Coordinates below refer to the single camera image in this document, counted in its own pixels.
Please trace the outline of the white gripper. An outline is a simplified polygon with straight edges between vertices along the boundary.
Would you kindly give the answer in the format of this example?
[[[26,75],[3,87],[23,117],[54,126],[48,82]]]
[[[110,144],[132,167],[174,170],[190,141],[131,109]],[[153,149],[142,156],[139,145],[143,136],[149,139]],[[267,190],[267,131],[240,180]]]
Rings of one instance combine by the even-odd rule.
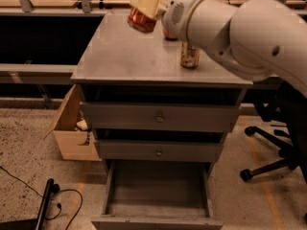
[[[166,32],[187,42],[201,42],[204,19],[200,9],[205,0],[130,0],[130,5],[152,20],[158,20]]]

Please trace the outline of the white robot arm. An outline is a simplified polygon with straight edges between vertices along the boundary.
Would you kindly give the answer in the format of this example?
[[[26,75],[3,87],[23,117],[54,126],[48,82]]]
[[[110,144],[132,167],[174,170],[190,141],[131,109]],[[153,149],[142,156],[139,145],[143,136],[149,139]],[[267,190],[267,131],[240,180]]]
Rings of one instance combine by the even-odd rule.
[[[130,0],[171,36],[204,50],[237,77],[277,75],[307,96],[307,24],[275,0]]]

